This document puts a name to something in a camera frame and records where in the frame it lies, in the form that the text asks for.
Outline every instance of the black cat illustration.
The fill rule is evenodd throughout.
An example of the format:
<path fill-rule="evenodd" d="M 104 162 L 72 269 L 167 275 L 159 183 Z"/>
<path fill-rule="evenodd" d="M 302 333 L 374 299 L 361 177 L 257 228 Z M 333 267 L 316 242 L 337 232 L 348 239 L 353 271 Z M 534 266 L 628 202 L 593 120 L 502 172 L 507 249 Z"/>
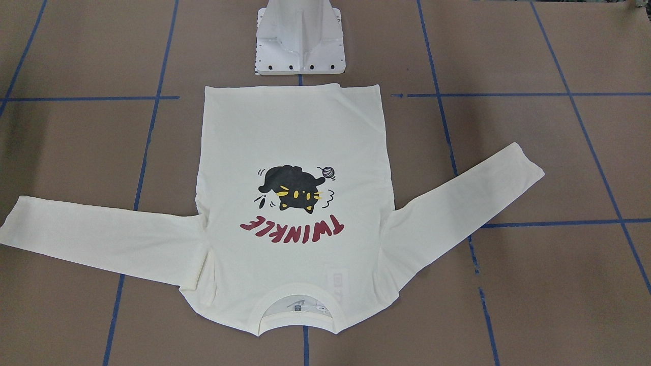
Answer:
<path fill-rule="evenodd" d="M 314 212 L 314 205 L 321 199 L 317 186 L 326 181 L 324 177 L 315 178 L 301 167 L 284 165 L 273 167 L 264 176 L 264 185 L 258 187 L 261 193 L 274 191 L 280 197 L 281 211 L 287 208 L 302 208 L 308 214 Z"/>

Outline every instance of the red lettering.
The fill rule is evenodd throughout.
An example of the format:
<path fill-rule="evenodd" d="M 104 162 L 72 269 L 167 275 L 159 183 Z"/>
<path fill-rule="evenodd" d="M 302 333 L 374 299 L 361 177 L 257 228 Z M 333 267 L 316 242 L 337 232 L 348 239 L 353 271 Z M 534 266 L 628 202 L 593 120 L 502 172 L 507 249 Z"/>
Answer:
<path fill-rule="evenodd" d="M 303 233 L 303 244 L 307 243 L 307 240 L 310 238 L 310 225 L 305 226 L 305 232 Z"/>
<path fill-rule="evenodd" d="M 240 225 L 240 227 L 243 228 L 244 230 L 250 231 L 262 225 L 262 223 L 264 223 L 264 220 L 266 220 L 266 218 L 263 218 L 262 216 L 258 216 L 256 218 L 258 219 L 258 221 L 249 221 L 251 223 L 250 225 L 243 223 Z"/>
<path fill-rule="evenodd" d="M 280 242 L 281 239 L 283 238 L 283 235 L 284 235 L 285 231 L 287 231 L 287 225 L 280 226 L 280 225 L 276 224 L 276 231 L 269 234 L 269 236 L 273 238 L 273 239 L 271 239 L 271 242 L 272 243 Z"/>
<path fill-rule="evenodd" d="M 332 220 L 332 225 L 335 226 L 335 230 L 332 232 L 334 235 L 337 235 L 344 229 L 344 225 L 341 225 L 335 215 L 330 215 L 330 220 Z"/>
<path fill-rule="evenodd" d="M 270 231 L 273 229 L 273 227 L 274 227 L 275 225 L 276 225 L 275 222 L 273 222 L 273 221 L 267 221 L 267 227 L 265 227 L 264 229 L 262 229 L 262 230 L 256 232 L 256 233 L 255 233 L 256 236 L 265 236 L 265 235 L 267 235 L 267 232 L 270 232 Z"/>
<path fill-rule="evenodd" d="M 328 236 L 332 235 L 332 230 L 330 230 L 330 226 L 328 226 L 325 221 L 321 220 L 321 222 L 314 223 L 314 235 L 312 236 L 312 241 L 317 242 L 321 239 L 321 235 L 326 233 Z"/>
<path fill-rule="evenodd" d="M 285 236 L 285 240 L 283 240 L 283 243 L 289 243 L 290 240 L 293 240 L 295 243 L 298 243 L 299 240 L 301 240 L 301 227 L 295 227 L 292 226 L 289 228 L 289 231 L 287 232 L 287 236 Z"/>
<path fill-rule="evenodd" d="M 341 224 L 335 215 L 330 215 L 330 220 L 332 222 L 332 227 L 330 227 L 329 223 L 326 223 L 325 220 L 314 223 L 314 232 L 312 233 L 310 233 L 310 225 L 290 227 L 289 225 L 276 224 L 271 220 L 267 220 L 263 216 L 256 216 L 256 221 L 243 223 L 240 225 L 240 227 L 244 230 L 252 231 L 257 227 L 261 227 L 263 223 L 266 223 L 266 226 L 255 233 L 256 236 L 262 238 L 263 236 L 269 234 L 272 243 L 279 243 L 281 241 L 284 243 L 298 243 L 299 240 L 301 240 L 303 244 L 306 244 L 310 241 L 310 238 L 312 238 L 312 242 L 317 242 L 321 239 L 321 236 L 325 234 L 328 236 L 333 236 L 344 230 L 345 225 Z"/>

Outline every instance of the blue grid line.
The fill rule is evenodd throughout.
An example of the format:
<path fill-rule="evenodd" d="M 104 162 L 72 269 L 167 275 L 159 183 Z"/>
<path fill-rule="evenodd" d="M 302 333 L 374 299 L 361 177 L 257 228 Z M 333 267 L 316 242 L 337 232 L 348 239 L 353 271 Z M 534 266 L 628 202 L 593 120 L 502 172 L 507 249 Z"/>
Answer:
<path fill-rule="evenodd" d="M 594 158 L 594 162 L 597 165 L 597 169 L 599 170 L 599 174 L 602 176 L 603 184 L 606 187 L 606 191 L 608 192 L 608 196 L 610 197 L 610 200 L 613 204 L 613 208 L 615 209 L 615 213 L 617 214 L 617 218 L 621 221 L 620 225 L 622 226 L 622 230 L 624 231 L 624 235 L 626 236 L 626 240 L 628 241 L 628 245 L 631 248 L 631 252 L 633 253 L 633 257 L 635 258 L 635 261 L 637 263 L 637 267 L 640 270 L 640 274 L 642 275 L 642 278 L 644 279 L 644 283 L 646 284 L 646 289 L 648 290 L 649 294 L 651 294 L 651 283 L 649 282 L 649 278 L 646 275 L 646 271 L 644 270 L 644 266 L 642 265 L 642 261 L 640 260 L 640 256 L 637 254 L 637 250 L 635 248 L 635 244 L 633 243 L 633 240 L 631 239 L 631 236 L 628 232 L 628 229 L 626 228 L 626 224 L 623 222 L 622 219 L 622 213 L 619 210 L 619 207 L 617 206 L 617 202 L 615 201 L 615 195 L 613 195 L 613 191 L 611 190 L 610 184 L 608 184 L 608 179 L 606 179 L 606 175 L 603 171 L 602 165 L 599 162 L 599 158 L 597 157 L 597 153 L 594 150 L 594 147 L 592 146 L 592 141 L 590 140 L 590 136 L 588 135 L 588 130 L 585 128 L 585 124 L 583 123 L 583 118 L 581 117 L 581 114 L 579 112 L 579 108 L 576 105 L 576 102 L 574 100 L 573 94 L 570 91 L 570 87 L 567 83 L 567 80 L 565 79 L 565 74 L 563 74 L 563 71 L 561 69 L 561 64 L 559 63 L 558 58 L 556 57 L 556 53 L 554 52 L 554 49 L 551 47 L 551 42 L 549 41 L 549 37 L 547 37 L 547 32 L 545 31 L 545 27 L 542 25 L 542 20 L 540 20 L 540 16 L 538 15 L 538 11 L 536 10 L 536 6 L 534 3 L 531 4 L 531 9 L 533 10 L 533 14 L 536 17 L 536 21 L 538 22 L 538 25 L 540 26 L 540 30 L 542 31 L 542 35 L 545 38 L 545 42 L 547 42 L 547 47 L 549 48 L 549 52 L 551 53 L 551 56 L 554 59 L 554 63 L 556 64 L 556 68 L 559 71 L 559 74 L 561 75 L 561 80 L 563 82 L 563 85 L 565 86 L 565 90 L 568 93 L 568 96 L 570 97 L 570 101 L 572 103 L 572 107 L 574 108 L 574 113 L 576 114 L 577 119 L 579 120 L 579 124 L 581 125 L 581 130 L 583 131 L 583 136 L 585 137 L 585 141 L 588 144 L 588 148 L 590 149 L 590 153 L 592 153 L 592 157 Z"/>
<path fill-rule="evenodd" d="M 115 293 L 115 304 L 113 305 L 113 316 L 111 317 L 111 326 L 109 327 L 109 337 L 106 339 L 106 349 L 104 350 L 104 360 L 102 365 L 109 364 L 109 357 L 111 356 L 111 347 L 113 346 L 113 335 L 115 334 L 115 324 L 118 321 L 118 312 L 120 311 L 120 301 L 122 299 L 122 288 L 124 286 L 124 275 L 120 274 L 120 281 L 118 282 L 118 289 Z"/>
<path fill-rule="evenodd" d="M 303 365 L 310 366 L 310 337 L 308 326 L 303 326 Z"/>
<path fill-rule="evenodd" d="M 452 161 L 452 171 L 454 176 L 458 176 L 459 172 L 456 170 L 456 161 L 454 161 L 454 151 L 452 149 L 452 140 L 450 140 L 450 132 L 447 126 L 447 119 L 445 118 L 445 110 L 443 109 L 443 99 L 441 98 L 441 89 L 439 89 L 439 80 L 436 77 L 436 68 L 434 67 L 434 58 L 432 57 L 432 50 L 430 49 L 430 39 L 427 37 L 427 28 L 425 27 L 425 18 L 422 15 L 421 0 L 417 0 L 418 14 L 421 17 L 422 36 L 425 38 L 425 47 L 427 47 L 427 56 L 430 60 L 430 69 L 432 71 L 432 79 L 434 81 L 434 89 L 436 90 L 436 98 L 439 102 L 439 112 L 441 113 L 441 120 L 443 122 L 443 131 L 445 132 L 445 141 L 450 150 L 450 160 Z"/>
<path fill-rule="evenodd" d="M 479 274 L 479 260 L 475 255 L 475 246 L 473 245 L 473 236 L 468 236 L 468 247 L 470 247 L 470 256 L 473 258 L 473 264 L 475 265 L 475 274 Z"/>
<path fill-rule="evenodd" d="M 443 95 L 441 94 L 438 78 L 436 77 L 436 68 L 434 66 L 434 58 L 432 57 L 432 50 L 430 48 L 430 40 L 427 37 L 427 28 L 425 27 L 425 18 L 422 14 L 421 0 L 417 0 L 416 4 L 418 6 L 418 13 L 421 18 L 422 35 L 425 39 L 425 46 L 427 47 L 427 56 L 430 59 L 430 69 L 432 71 L 432 78 L 434 80 L 434 89 L 436 90 L 436 98 L 439 103 L 439 111 L 441 112 L 441 121 L 443 123 L 443 129 L 445 131 L 445 141 L 447 142 L 448 148 L 450 149 L 450 161 L 452 163 L 452 170 L 454 171 L 454 176 L 458 176 L 459 174 L 456 169 L 456 162 L 454 161 L 454 151 L 452 149 L 452 141 L 450 140 L 450 133 L 447 126 L 447 120 L 445 118 L 445 110 L 443 109 L 443 98 L 442 98 Z M 470 252 L 473 258 L 475 275 L 479 275 L 479 263 L 477 257 L 475 256 L 475 247 L 473 245 L 472 236 L 468 236 L 468 245 L 470 247 Z M 486 321 L 488 337 L 490 338 L 491 349 L 493 351 L 493 360 L 495 362 L 495 366 L 499 366 L 499 356 L 497 353 L 497 344 L 495 343 L 495 335 L 493 334 L 493 326 L 490 320 L 490 315 L 488 313 L 488 307 L 486 306 L 486 297 L 484 296 L 484 291 L 482 290 L 481 287 L 479 288 L 479 295 L 482 302 L 482 308 L 484 310 L 484 319 Z"/>
<path fill-rule="evenodd" d="M 156 123 L 156 114 L 158 112 L 158 105 L 161 100 L 161 91 L 163 90 L 163 80 L 165 79 L 165 69 L 167 67 L 167 58 L 169 56 L 169 49 L 172 44 L 172 36 L 174 34 L 174 23 L 176 22 L 176 13 L 178 10 L 178 0 L 174 0 L 174 10 L 172 12 L 172 22 L 169 27 L 169 34 L 167 36 L 167 45 L 165 47 L 165 56 L 163 56 L 163 66 L 161 67 L 161 74 L 158 81 L 158 91 L 156 92 L 156 99 L 154 102 L 154 110 L 152 112 L 152 119 L 149 124 L 149 133 L 147 135 L 147 142 L 145 145 L 145 153 L 143 155 L 143 164 L 140 170 L 140 179 L 138 181 L 138 188 L 135 194 L 135 200 L 133 202 L 133 210 L 138 211 L 138 206 L 140 204 L 140 194 L 143 190 L 143 182 L 145 181 L 145 170 L 147 166 L 147 152 L 149 150 L 149 145 L 152 142 L 152 132 L 154 131 L 154 125 Z M 118 284 L 117 295 L 115 298 L 115 307 L 113 309 L 113 319 L 111 320 L 111 327 L 109 328 L 109 336 L 106 341 L 106 350 L 104 352 L 104 363 L 103 366 L 108 366 L 109 357 L 111 355 L 111 347 L 113 344 L 113 335 L 115 334 L 115 326 L 117 323 L 118 312 L 120 311 L 120 298 L 122 297 L 122 288 L 124 286 L 124 274 L 120 274 L 120 283 Z"/>
<path fill-rule="evenodd" d="M 158 97 L 161 100 L 178 100 L 178 95 L 165 95 Z M 103 102 L 114 100 L 156 100 L 156 96 L 62 96 L 46 98 L 7 98 L 7 102 Z"/>
<path fill-rule="evenodd" d="M 514 223 L 487 223 L 482 225 L 483 229 L 496 227 L 535 227 L 535 226 L 576 226 L 576 225 L 608 225 L 622 223 L 651 223 L 651 218 L 641 219 L 607 219 L 607 220 L 574 220 L 574 221 L 533 221 Z"/>
<path fill-rule="evenodd" d="M 490 314 L 488 314 L 488 306 L 486 305 L 486 296 L 484 290 L 479 288 L 479 297 L 482 300 L 482 308 L 484 310 L 484 318 L 486 319 L 486 327 L 488 328 L 488 337 L 490 338 L 490 346 L 493 350 L 493 360 L 495 366 L 499 366 L 499 355 L 497 354 L 497 343 L 495 343 L 495 336 L 493 335 L 493 324 L 490 321 Z"/>
<path fill-rule="evenodd" d="M 404 94 L 392 94 L 402 98 Z M 573 92 L 574 96 L 651 96 L 651 92 Z M 445 92 L 407 94 L 407 98 L 472 98 L 477 96 L 569 96 L 567 92 Z"/>
<path fill-rule="evenodd" d="M 14 86 L 16 85 L 16 80 L 18 79 L 18 74 L 20 73 L 20 69 L 23 67 L 25 58 L 27 58 L 27 52 L 29 52 L 29 48 L 32 46 L 32 41 L 36 36 L 36 31 L 38 30 L 38 25 L 40 24 L 41 18 L 43 18 L 43 12 L 45 11 L 45 6 L 47 5 L 47 3 L 48 0 L 43 0 L 43 3 L 41 4 L 41 8 L 38 11 L 38 16 L 36 17 L 36 22 L 34 23 L 34 27 L 32 28 L 32 33 L 29 35 L 29 39 L 27 41 L 27 45 L 25 46 L 25 50 L 23 51 L 23 54 L 20 56 L 20 61 L 18 61 L 18 65 L 16 66 L 16 71 L 14 72 L 14 76 L 11 78 L 11 83 L 9 83 L 9 88 L 7 89 L 7 93 L 5 94 L 5 99 L 3 99 L 2 104 L 0 104 L 0 117 L 2 117 L 2 114 L 5 112 L 5 108 L 7 107 L 9 96 L 11 96 L 11 92 L 14 90 Z"/>

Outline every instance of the cardboard floor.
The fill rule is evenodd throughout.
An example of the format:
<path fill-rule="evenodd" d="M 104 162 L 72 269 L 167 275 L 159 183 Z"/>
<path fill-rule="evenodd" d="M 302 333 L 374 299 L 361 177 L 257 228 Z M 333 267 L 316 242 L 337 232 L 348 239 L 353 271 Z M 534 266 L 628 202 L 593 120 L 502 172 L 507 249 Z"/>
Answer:
<path fill-rule="evenodd" d="M 205 85 L 380 84 L 398 208 L 513 141 L 546 176 L 339 335 L 257 338 L 173 286 L 0 246 L 0 364 L 651 364 L 644 10 L 332 3 L 345 74 L 270 77 L 266 0 L 0 1 L 0 222 L 19 195 L 196 214 Z"/>

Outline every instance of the metal bracket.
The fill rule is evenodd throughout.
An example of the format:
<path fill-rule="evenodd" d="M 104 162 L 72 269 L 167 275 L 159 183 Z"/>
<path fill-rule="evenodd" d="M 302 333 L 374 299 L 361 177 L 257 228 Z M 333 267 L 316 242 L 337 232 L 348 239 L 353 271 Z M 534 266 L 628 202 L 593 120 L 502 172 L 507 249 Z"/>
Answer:
<path fill-rule="evenodd" d="M 256 74 L 341 74 L 346 69 L 341 11 L 329 0 L 270 0 L 258 11 L 256 36 Z"/>

